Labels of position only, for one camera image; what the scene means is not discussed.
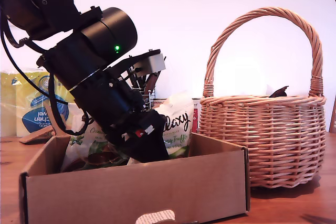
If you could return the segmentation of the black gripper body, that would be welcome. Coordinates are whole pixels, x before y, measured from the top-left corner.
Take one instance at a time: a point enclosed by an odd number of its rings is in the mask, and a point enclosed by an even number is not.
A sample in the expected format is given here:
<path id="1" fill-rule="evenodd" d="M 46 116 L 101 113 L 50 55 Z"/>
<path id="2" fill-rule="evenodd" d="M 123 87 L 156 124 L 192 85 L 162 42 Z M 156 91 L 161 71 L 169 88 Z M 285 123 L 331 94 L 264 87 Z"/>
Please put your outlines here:
<path id="1" fill-rule="evenodd" d="M 78 107 L 84 109 L 101 127 L 147 127 L 150 114 L 138 90 L 125 81 L 114 79 L 99 70 L 81 81 L 70 93 Z"/>

